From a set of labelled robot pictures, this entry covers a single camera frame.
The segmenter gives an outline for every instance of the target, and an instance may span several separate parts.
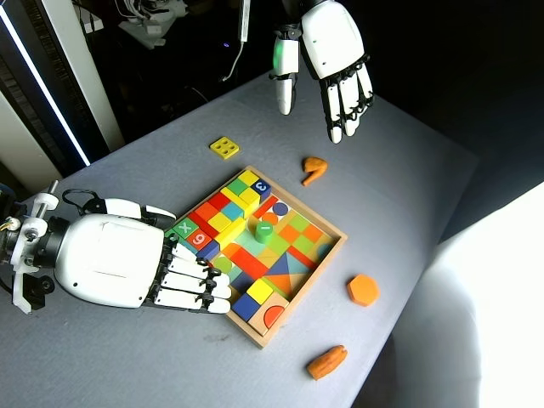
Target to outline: red block with number 6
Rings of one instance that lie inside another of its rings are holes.
[[[201,229],[197,229],[187,237],[187,242],[189,242],[198,251],[205,247],[211,240],[212,238],[204,234]]]

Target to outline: blue triangle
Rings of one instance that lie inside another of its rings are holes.
[[[272,268],[266,273],[266,275],[287,275],[289,273],[289,265],[287,264],[287,253],[281,255],[280,259],[275,261]]]
[[[289,267],[289,274],[307,274],[309,268],[300,262],[298,259],[293,257],[290,253],[286,252],[287,255],[287,266]]]

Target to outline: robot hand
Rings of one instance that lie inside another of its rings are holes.
[[[54,268],[56,280],[69,293],[93,303],[219,314],[230,310],[229,277],[164,237],[163,229],[175,221],[173,214],[131,201],[104,200],[89,190],[68,190],[63,199],[81,217],[72,224],[57,217],[46,222],[43,215],[59,202],[55,189],[56,183],[37,196],[30,217],[13,194],[0,195],[0,213],[7,217],[0,225],[0,262],[14,267],[13,289],[7,290],[23,312],[43,307],[45,294],[54,289],[47,277],[31,276],[40,268]],[[79,206],[67,198],[73,193],[93,198]]]
[[[342,134],[353,136],[360,117],[372,105],[371,80],[366,70],[363,41],[348,10],[334,0],[317,4],[302,17],[276,31],[274,74],[280,112],[289,115],[295,103],[299,40],[303,39],[304,59],[319,78],[329,136],[333,143]]]

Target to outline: orange hexagon block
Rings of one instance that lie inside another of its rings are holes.
[[[370,306],[380,297],[380,288],[370,276],[357,275],[348,283],[351,300],[361,306]]]

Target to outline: gray table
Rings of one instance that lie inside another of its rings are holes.
[[[241,146],[228,161],[208,145]],[[301,160],[320,156],[327,174],[309,188]],[[60,287],[31,316],[0,292],[0,405],[6,407],[349,406],[365,381],[475,165],[465,150],[382,99],[357,134],[333,145],[319,87],[308,74],[297,108],[278,113],[261,76],[63,180],[177,214],[252,164],[349,235],[297,310],[259,350],[223,316],[77,300]],[[76,211],[60,206],[60,216]],[[346,282],[376,278],[382,295],[361,308]],[[2,271],[4,279],[7,270]],[[344,344],[329,377],[304,367]]]

